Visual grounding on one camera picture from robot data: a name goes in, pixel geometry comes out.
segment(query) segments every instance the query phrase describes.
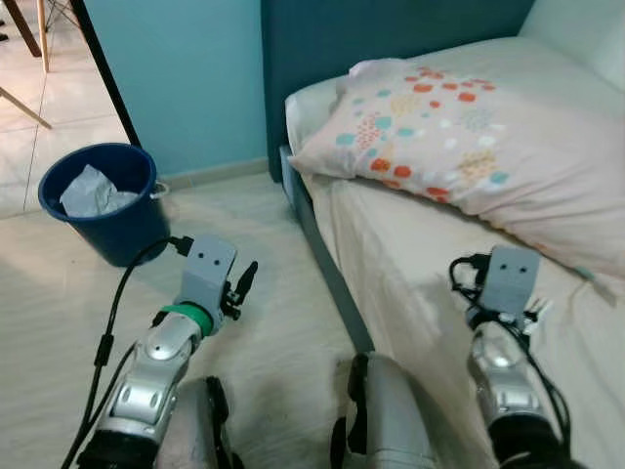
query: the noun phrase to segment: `bed frame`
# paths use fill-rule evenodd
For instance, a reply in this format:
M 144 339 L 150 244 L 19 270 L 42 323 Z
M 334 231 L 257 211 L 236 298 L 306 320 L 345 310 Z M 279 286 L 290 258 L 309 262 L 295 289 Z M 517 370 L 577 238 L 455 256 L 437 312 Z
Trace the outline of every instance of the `bed frame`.
M 358 352 L 373 342 L 316 225 L 313 202 L 286 162 L 284 100 L 359 61 L 414 57 L 515 36 L 534 0 L 262 0 L 271 177 L 282 183 Z

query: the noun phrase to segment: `baseboard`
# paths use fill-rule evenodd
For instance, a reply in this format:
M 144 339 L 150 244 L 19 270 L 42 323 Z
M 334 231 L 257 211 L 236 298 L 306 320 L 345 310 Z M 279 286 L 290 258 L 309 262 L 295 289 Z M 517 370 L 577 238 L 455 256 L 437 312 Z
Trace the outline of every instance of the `baseboard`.
M 216 166 L 214 168 L 190 171 L 188 173 L 162 176 L 159 177 L 159 179 L 166 183 L 172 191 L 177 191 L 180 189 L 203 186 L 204 184 L 215 183 L 226 179 L 265 173 L 268 169 L 268 160 L 266 158 L 258 158 L 240 163 Z

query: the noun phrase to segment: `green band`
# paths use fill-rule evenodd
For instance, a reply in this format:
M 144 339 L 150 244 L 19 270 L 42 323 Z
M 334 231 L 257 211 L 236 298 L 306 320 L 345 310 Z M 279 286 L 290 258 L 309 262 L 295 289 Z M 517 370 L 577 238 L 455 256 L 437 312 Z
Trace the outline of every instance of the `green band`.
M 202 338 L 210 335 L 213 330 L 213 321 L 199 306 L 195 305 L 169 305 L 160 309 L 167 313 L 178 313 L 194 320 L 202 330 Z

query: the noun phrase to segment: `light blue wall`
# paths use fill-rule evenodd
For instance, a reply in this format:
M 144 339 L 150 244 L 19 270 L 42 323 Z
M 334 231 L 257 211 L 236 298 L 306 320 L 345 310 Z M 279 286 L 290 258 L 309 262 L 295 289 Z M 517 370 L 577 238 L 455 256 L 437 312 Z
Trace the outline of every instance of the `light blue wall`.
M 85 4 L 160 174 L 266 156 L 260 0 Z

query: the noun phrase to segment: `dark teal headboard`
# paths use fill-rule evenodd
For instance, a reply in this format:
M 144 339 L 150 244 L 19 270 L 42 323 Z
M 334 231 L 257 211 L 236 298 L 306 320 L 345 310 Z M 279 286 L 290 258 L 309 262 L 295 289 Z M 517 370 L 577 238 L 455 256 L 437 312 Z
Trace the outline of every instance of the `dark teal headboard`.
M 262 0 L 271 176 L 281 181 L 284 100 L 362 60 L 515 36 L 534 0 Z

